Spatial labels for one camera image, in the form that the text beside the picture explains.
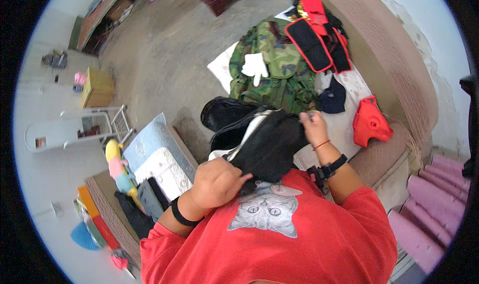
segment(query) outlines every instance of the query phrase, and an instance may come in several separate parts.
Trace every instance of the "camouflage clothing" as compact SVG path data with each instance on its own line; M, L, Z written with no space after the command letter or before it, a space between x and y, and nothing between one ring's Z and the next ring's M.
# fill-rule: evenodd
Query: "camouflage clothing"
M316 74L298 52L294 44L286 44L272 32L277 25L281 38L287 38L284 28L289 22L272 16L251 27L240 40L230 59L230 98L258 105L283 108L300 113L314 107ZM262 77L260 85L253 85L254 77L241 73L244 55L262 53L269 76Z

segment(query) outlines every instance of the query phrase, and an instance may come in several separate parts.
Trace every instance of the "red t-shirt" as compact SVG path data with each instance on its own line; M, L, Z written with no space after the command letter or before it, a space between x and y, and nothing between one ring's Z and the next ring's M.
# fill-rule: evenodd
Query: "red t-shirt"
M305 172L262 183L183 238L156 223L142 239L143 283L386 283L398 257L376 193L362 187L342 206Z

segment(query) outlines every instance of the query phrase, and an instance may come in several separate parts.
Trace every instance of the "wooden cabinet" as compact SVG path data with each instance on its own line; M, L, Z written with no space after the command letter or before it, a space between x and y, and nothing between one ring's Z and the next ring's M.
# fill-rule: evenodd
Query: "wooden cabinet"
M115 84L110 74L88 67L87 75L81 92L81 107L109 106L115 94Z

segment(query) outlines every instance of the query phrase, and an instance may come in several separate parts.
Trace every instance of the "red string bracelet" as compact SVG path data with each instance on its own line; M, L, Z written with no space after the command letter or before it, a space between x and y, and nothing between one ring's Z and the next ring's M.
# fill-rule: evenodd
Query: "red string bracelet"
M331 142L331 139L328 139L327 141L325 141L324 143L321 143L319 146L317 146L316 148L313 149L313 152L316 151L317 148L321 147L322 145L324 145L325 143L329 143Z

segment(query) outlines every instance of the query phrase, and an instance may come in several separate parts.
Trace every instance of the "black watch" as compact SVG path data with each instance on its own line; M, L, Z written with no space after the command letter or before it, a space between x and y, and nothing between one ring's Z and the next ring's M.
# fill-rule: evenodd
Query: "black watch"
M184 216L181 214L180 210L178 209L178 199L180 197L177 197L176 199L174 199L173 201L171 201L171 211L173 211L173 216L176 218L176 220L178 222L180 222L180 224L182 225L185 225L185 226L190 226L190 227L195 227L196 225L198 225L200 223L200 221L203 220L203 218L199 221L190 221L190 220L187 220L186 218L184 218Z
M316 183L318 188L322 190L324 187L323 182L327 178L334 176L336 170L339 169L343 164L345 164L346 161L348 161L348 157L346 157L346 155L344 154L341 154L341 157L339 157L337 161L334 161L333 163L327 163L322 167L312 166L308 168L307 173L309 175L314 174L314 182Z
M322 173L321 177L322 179L327 179L336 173L336 170L339 169L343 164L348 161L348 157L346 155L341 154L341 157L339 157L336 161L333 163L326 163L324 166L320 167L319 170Z

